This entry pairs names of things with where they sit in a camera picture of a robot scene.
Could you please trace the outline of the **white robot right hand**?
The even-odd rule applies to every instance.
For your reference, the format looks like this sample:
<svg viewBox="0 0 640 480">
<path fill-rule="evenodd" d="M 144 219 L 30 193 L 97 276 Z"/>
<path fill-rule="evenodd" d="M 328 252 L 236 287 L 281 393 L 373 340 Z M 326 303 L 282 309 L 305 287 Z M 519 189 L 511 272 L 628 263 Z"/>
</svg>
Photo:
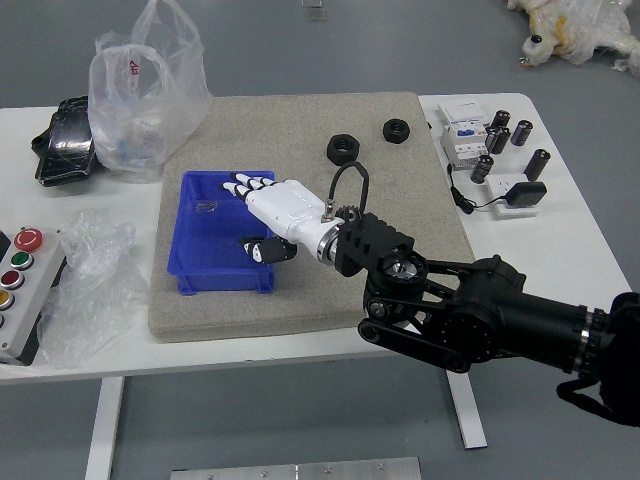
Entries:
<svg viewBox="0 0 640 480">
<path fill-rule="evenodd" d="M 271 238 L 241 241 L 258 263 L 273 264 L 293 258 L 303 245 L 320 262 L 333 263 L 338 227 L 344 222 L 326 210 L 326 204 L 297 180 L 274 181 L 233 173 L 220 188 L 241 199 L 248 211 L 273 233 Z"/>
</svg>

